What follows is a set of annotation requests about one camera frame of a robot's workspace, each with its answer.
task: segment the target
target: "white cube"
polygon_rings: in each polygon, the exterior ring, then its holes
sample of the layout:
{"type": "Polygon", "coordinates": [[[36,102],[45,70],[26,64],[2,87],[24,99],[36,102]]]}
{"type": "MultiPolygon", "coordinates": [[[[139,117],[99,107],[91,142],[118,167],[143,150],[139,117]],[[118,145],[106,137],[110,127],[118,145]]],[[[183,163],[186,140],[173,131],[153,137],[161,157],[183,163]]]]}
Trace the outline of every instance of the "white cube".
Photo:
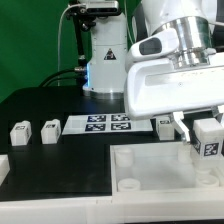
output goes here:
{"type": "Polygon", "coordinates": [[[169,117],[156,118],[156,131],[161,141],[174,140],[174,128],[169,117]]]}
{"type": "Polygon", "coordinates": [[[41,130],[41,138],[43,144],[56,144],[61,134],[60,121],[54,119],[47,121],[41,130]]]}
{"type": "Polygon", "coordinates": [[[191,157],[197,169],[218,167],[222,161],[224,128],[215,119],[194,121],[195,132],[191,157]]]}
{"type": "Polygon", "coordinates": [[[29,121],[16,123],[10,132],[12,146],[27,145],[31,135],[32,131],[29,121]]]}

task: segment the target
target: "black cable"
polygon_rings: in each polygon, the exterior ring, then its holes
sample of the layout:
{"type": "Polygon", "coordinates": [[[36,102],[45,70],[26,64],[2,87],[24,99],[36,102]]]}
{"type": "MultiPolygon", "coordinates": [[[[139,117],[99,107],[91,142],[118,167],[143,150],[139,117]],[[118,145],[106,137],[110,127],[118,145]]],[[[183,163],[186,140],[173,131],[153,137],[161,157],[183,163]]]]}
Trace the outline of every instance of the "black cable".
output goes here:
{"type": "Polygon", "coordinates": [[[56,73],[50,75],[39,85],[39,87],[43,87],[49,80],[53,79],[54,77],[57,77],[59,75],[69,73],[69,72],[74,72],[74,68],[64,69],[64,70],[61,70],[59,72],[56,72],[56,73]]]}
{"type": "Polygon", "coordinates": [[[69,80],[69,79],[77,79],[78,76],[74,76],[74,77],[63,77],[63,78],[56,78],[56,79],[52,79],[50,80],[45,87],[49,86],[51,83],[55,82],[55,81],[61,81],[61,80],[69,80]]]}

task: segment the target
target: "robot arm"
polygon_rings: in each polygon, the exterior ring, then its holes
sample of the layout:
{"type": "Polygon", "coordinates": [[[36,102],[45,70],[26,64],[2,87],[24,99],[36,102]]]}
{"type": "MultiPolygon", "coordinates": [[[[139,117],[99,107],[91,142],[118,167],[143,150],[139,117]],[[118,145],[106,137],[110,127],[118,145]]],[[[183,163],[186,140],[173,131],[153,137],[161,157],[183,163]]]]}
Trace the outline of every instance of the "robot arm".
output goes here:
{"type": "Polygon", "coordinates": [[[170,116],[188,142],[188,130],[180,122],[183,116],[175,119],[175,113],[211,110],[224,104],[224,53],[216,53],[213,48],[213,31],[208,20],[212,17],[214,20],[215,13],[209,13],[208,8],[204,13],[206,2],[143,0],[149,37],[134,44],[126,60],[124,101],[128,116],[132,119],[170,116]],[[175,31],[172,38],[163,36],[171,30],[175,31]],[[142,55],[141,45],[153,38],[158,38],[161,46],[173,47],[170,51],[164,48],[142,55]],[[171,45],[171,40],[176,41],[176,46],[171,45]]]}

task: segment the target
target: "white plastic platform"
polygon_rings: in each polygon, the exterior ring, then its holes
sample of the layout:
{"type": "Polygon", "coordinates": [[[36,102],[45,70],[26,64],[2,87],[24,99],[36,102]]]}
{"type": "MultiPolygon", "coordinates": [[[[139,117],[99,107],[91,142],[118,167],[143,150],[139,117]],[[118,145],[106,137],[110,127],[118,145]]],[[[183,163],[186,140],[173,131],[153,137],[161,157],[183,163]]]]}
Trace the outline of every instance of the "white plastic platform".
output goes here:
{"type": "Polygon", "coordinates": [[[111,146],[112,196],[1,202],[0,223],[120,224],[224,219],[223,161],[210,172],[214,178],[203,183],[207,187],[199,186],[198,175],[208,173],[195,172],[189,148],[180,151],[181,146],[181,142],[111,146]],[[132,185],[123,182],[119,191],[118,183],[130,178],[134,180],[132,185]],[[217,179],[218,186],[212,186],[217,179]]]}

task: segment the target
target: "white plastic housing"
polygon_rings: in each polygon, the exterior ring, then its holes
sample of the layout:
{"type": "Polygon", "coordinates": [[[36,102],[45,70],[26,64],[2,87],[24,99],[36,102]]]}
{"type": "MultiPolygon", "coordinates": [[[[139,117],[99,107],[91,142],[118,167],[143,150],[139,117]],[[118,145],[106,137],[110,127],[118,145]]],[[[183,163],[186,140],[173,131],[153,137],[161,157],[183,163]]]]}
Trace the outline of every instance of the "white plastic housing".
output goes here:
{"type": "Polygon", "coordinates": [[[179,39],[176,30],[173,28],[164,30],[154,36],[151,36],[147,39],[144,39],[132,45],[126,57],[125,69],[128,72],[134,63],[166,56],[177,50],[178,47],[179,47],[179,39]],[[157,38],[160,40],[162,46],[161,52],[157,54],[142,55],[139,50],[140,45],[153,38],[157,38]]]}
{"type": "Polygon", "coordinates": [[[60,121],[54,119],[47,121],[41,130],[41,138],[43,144],[56,144],[61,134],[60,121]]]}
{"type": "Polygon", "coordinates": [[[125,87],[127,115],[153,117],[224,104],[223,59],[223,53],[211,55],[208,66],[177,71],[166,58],[135,64],[125,87]]]}
{"type": "Polygon", "coordinates": [[[188,16],[206,19],[202,0],[142,0],[148,35],[167,22],[188,16]]]}
{"type": "Polygon", "coordinates": [[[123,14],[97,18],[91,29],[92,59],[88,63],[88,83],[85,91],[114,93],[124,91],[127,77],[125,57],[127,54],[126,19],[123,14]]]}
{"type": "Polygon", "coordinates": [[[12,146],[27,145],[31,135],[32,131],[29,121],[16,123],[10,132],[12,146]]]}

